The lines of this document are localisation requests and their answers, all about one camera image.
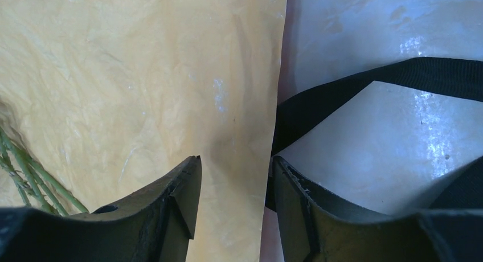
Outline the orange yellow wrapping paper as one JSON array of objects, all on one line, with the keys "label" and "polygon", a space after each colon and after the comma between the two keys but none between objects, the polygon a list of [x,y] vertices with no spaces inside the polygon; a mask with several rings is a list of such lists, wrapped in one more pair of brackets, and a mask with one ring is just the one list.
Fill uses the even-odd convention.
[{"label": "orange yellow wrapping paper", "polygon": [[1,0],[2,122],[85,207],[190,155],[188,261],[259,261],[286,0]]}]

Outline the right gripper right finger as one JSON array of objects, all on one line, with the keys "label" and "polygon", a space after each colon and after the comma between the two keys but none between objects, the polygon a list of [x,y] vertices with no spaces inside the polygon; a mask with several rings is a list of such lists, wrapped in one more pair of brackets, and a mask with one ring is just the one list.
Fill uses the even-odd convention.
[{"label": "right gripper right finger", "polygon": [[272,161],[273,201],[286,261],[481,261],[482,159],[428,207],[403,216],[349,202]]}]

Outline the orange paper bouquet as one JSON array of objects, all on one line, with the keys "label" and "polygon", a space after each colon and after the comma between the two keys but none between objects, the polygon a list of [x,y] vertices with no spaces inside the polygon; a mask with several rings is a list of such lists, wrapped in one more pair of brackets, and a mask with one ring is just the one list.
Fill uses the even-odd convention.
[{"label": "orange paper bouquet", "polygon": [[66,207],[58,196],[65,199],[81,213],[88,209],[69,190],[57,181],[26,149],[17,145],[1,129],[1,170],[12,180],[23,204],[32,207],[30,198],[40,204],[40,209],[56,216],[68,216]]}]

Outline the black ribbon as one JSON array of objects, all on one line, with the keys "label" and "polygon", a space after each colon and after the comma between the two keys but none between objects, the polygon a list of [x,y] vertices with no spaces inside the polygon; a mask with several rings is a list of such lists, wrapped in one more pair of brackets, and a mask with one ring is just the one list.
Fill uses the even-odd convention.
[{"label": "black ribbon", "polygon": [[[306,135],[373,81],[482,103],[482,61],[418,57],[307,89],[276,110],[271,156]],[[455,179],[432,208],[482,208],[482,157]]]}]

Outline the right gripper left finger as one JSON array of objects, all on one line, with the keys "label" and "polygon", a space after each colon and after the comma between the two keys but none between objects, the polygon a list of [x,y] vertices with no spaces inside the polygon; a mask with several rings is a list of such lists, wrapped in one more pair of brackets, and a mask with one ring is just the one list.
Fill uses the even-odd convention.
[{"label": "right gripper left finger", "polygon": [[194,238],[202,161],[187,157],[160,179],[92,213],[1,209],[2,261],[185,261]]}]

